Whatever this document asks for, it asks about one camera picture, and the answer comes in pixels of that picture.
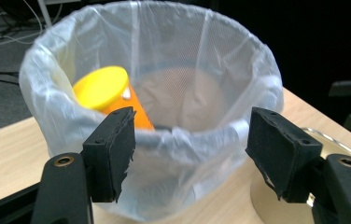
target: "table surface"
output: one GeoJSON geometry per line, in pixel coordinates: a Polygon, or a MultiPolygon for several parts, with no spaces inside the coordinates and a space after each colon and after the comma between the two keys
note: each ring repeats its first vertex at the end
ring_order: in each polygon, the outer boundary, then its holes
{"type": "MultiPolygon", "coordinates": [[[[292,92],[284,89],[282,115],[299,127],[325,133],[351,148],[351,132],[335,123],[292,92]]],[[[45,139],[34,118],[0,129],[0,199],[40,180],[49,159],[45,139]]],[[[257,175],[248,159],[227,181],[176,217],[155,223],[262,223],[250,199],[252,178],[257,175]]],[[[93,206],[95,223],[135,223],[93,206]]]]}

